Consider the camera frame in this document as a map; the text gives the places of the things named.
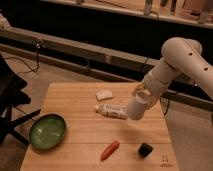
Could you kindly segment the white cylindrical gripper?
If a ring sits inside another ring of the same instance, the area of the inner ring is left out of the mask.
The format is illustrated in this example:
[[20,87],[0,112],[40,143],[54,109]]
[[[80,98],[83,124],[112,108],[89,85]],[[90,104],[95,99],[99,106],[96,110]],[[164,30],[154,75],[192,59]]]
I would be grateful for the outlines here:
[[149,110],[156,103],[153,94],[139,84],[133,91],[129,103],[126,105],[126,114],[132,120],[140,120],[143,118],[146,110]]

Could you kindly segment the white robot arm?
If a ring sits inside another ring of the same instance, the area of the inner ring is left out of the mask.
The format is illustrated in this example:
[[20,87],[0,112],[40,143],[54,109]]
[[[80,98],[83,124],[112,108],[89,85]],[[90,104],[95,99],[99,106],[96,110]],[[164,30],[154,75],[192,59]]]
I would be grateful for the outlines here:
[[161,59],[144,76],[132,93],[126,113],[132,120],[143,118],[169,85],[180,74],[194,80],[213,100],[213,66],[201,56],[202,45],[193,39],[174,37],[166,40],[161,48]]

